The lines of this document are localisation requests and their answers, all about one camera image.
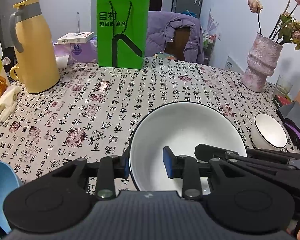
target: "small white bowl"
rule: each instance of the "small white bowl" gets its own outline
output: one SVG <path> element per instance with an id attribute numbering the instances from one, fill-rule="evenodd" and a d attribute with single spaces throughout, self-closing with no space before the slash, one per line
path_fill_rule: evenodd
<path id="1" fill-rule="evenodd" d="M 280 150 L 287 145 L 287 136 L 282 126 L 267 114 L 254 117 L 251 139 L 258 149 Z"/>

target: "white box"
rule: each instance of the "white box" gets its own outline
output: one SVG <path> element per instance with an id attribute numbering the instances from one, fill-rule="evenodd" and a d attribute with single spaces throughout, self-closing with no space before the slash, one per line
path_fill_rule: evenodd
<path id="1" fill-rule="evenodd" d="M 67 43 L 86 43 L 91 40 L 94 33 L 68 33 L 65 36 L 58 39 L 58 44 Z"/>

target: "flower stem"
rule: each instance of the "flower stem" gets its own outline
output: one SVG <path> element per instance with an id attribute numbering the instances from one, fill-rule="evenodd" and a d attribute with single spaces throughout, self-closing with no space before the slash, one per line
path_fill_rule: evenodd
<path id="1" fill-rule="evenodd" d="M 289 7 L 290 2 L 291 2 L 291 0 L 288 1 L 288 4 L 287 4 L 286 8 L 284 9 L 283 14 L 288 10 L 288 7 Z M 276 25 L 275 25 L 273 31 L 271 32 L 271 34 L 270 34 L 270 36 L 269 36 L 269 39 L 271 39 L 271 36 L 272 36 L 272 34 L 275 32 L 275 30 L 276 30 L 277 25 L 279 24 L 279 22 L 280 22 L 280 16 L 279 16 L 279 20 L 277 21 L 277 23 L 276 23 Z"/>
<path id="2" fill-rule="evenodd" d="M 273 38 L 272 38 L 272 40 L 274 41 L 274 38 L 278 35 L 278 33 L 279 33 L 279 31 L 281 30 L 282 28 L 280 28 L 274 35 L 273 35 Z"/>
<path id="3" fill-rule="evenodd" d="M 297 7 L 298 7 L 298 5 L 295 6 L 295 8 L 291 11 L 291 13 L 289 14 L 289 16 L 290 16 L 291 14 L 293 14 L 294 10 L 295 10 Z"/>
<path id="4" fill-rule="evenodd" d="M 262 35 L 262 34 L 261 34 L 261 26 L 260 26 L 260 20 L 259 20 L 259 12 L 258 12 L 258 23 L 259 23 L 259 30 L 260 30 L 260 35 Z"/>

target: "calligraphy tablecloth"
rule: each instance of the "calligraphy tablecloth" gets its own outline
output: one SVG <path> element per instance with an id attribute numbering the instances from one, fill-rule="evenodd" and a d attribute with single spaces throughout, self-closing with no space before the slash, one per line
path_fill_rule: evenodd
<path id="1" fill-rule="evenodd" d="M 0 160 L 25 183 L 79 157 L 95 162 L 121 155 L 133 130 L 149 111 L 174 101 L 193 101 L 225 115 L 252 147 L 250 128 L 257 113 L 280 122 L 271 100 L 274 85 L 254 93 L 240 74 L 188 62 L 146 58 L 142 70 L 75 64 L 60 69 L 60 82 L 30 95 L 22 85 L 18 106 L 0 122 Z M 298 152 L 289 136 L 285 151 Z M 135 189 L 116 179 L 117 190 Z M 95 182 L 89 183 L 93 193 Z"/>

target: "snack stick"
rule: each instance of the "snack stick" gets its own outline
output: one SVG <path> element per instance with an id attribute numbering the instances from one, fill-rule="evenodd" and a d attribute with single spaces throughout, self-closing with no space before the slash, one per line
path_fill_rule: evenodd
<path id="1" fill-rule="evenodd" d="M 0 75 L 0 81 L 1 81 L 2 83 L 6 83 L 6 79 L 5 79 L 3 76 L 1 76 L 1 75 Z"/>
<path id="2" fill-rule="evenodd" d="M 7 86 L 6 82 L 5 83 L 0 82 L 0 98 L 3 95 L 3 93 L 6 91 L 7 87 L 8 86 Z"/>

